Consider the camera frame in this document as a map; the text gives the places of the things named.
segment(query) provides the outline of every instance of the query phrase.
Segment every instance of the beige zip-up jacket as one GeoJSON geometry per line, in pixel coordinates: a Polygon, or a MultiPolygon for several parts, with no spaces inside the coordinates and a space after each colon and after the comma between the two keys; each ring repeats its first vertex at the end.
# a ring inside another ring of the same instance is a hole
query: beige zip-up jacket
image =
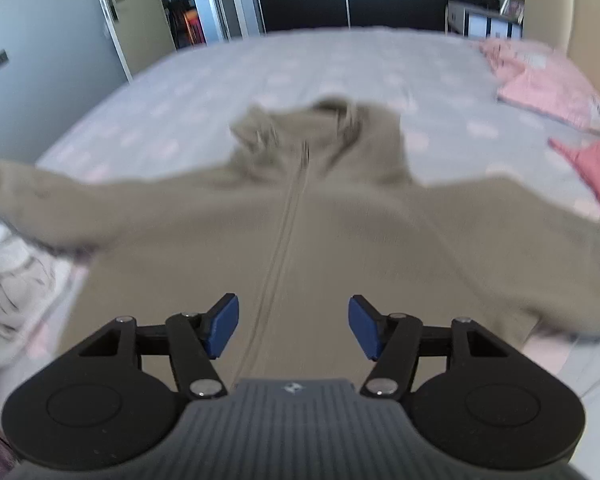
{"type": "Polygon", "coordinates": [[[505,179],[420,186],[381,107],[254,108],[233,130],[229,163],[156,182],[88,186],[0,162],[1,221],[94,253],[62,349],[116,316],[158,324],[225,292],[240,299],[216,363],[228,384],[359,383],[371,364],[347,325],[353,294],[430,325],[471,317],[517,348],[541,318],[600,333],[600,224],[505,179]]]}

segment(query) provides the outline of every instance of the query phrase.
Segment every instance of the beige door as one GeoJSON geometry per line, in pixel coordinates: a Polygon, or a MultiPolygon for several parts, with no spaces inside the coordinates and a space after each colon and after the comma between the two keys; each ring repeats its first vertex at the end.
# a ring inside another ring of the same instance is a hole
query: beige door
{"type": "Polygon", "coordinates": [[[126,76],[175,51],[161,0],[100,0],[126,76]]]}

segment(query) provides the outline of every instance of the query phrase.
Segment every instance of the mattress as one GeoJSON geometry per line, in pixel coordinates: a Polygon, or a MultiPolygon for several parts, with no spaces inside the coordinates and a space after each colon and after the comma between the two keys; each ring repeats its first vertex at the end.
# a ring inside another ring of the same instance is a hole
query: mattress
{"type": "MultiPolygon", "coordinates": [[[[475,45],[455,36],[370,28],[233,41],[180,51],[144,72],[80,120],[39,165],[86,182],[167,176],[226,160],[236,144],[229,124],[253,103],[275,110],[344,95],[401,114],[408,163],[424,184],[505,174],[600,221],[590,190],[546,143],[549,136],[574,146],[596,138],[497,102],[496,88],[475,45]]],[[[52,359],[87,272],[77,267],[68,299],[0,373],[0,410],[10,391],[52,359]]],[[[600,340],[543,334],[527,353],[582,398],[587,428],[572,462],[600,480],[600,340]]]]}

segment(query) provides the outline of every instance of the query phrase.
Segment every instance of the nightstand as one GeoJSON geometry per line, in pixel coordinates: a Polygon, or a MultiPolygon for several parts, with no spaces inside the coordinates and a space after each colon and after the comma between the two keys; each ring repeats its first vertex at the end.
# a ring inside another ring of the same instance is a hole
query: nightstand
{"type": "Polygon", "coordinates": [[[522,25],[494,10],[450,1],[445,12],[445,33],[453,32],[469,38],[522,38],[522,25]]]}

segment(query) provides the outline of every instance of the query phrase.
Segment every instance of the white logo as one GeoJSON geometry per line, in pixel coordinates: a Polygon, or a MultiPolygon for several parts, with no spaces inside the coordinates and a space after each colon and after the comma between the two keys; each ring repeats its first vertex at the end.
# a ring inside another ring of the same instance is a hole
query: white logo
{"type": "Polygon", "coordinates": [[[289,383],[289,384],[285,384],[284,390],[288,394],[295,395],[296,393],[304,390],[304,386],[302,386],[302,384],[298,384],[298,383],[289,383]]]}

